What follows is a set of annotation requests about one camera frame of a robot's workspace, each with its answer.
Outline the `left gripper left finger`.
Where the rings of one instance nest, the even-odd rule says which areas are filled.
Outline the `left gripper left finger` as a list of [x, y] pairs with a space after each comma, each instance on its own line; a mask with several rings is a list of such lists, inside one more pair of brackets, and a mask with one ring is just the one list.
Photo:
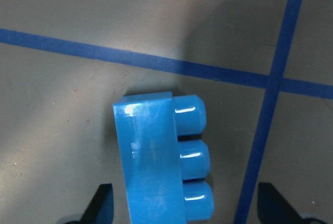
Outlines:
[[61, 223], [113, 223], [114, 197], [111, 183], [100, 184], [81, 216], [66, 217]]

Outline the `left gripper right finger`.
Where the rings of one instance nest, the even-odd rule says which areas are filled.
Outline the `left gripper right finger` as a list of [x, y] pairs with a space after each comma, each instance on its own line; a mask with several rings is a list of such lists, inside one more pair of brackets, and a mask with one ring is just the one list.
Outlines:
[[302, 217], [268, 182], [258, 184], [257, 215], [261, 223], [326, 223], [313, 217]]

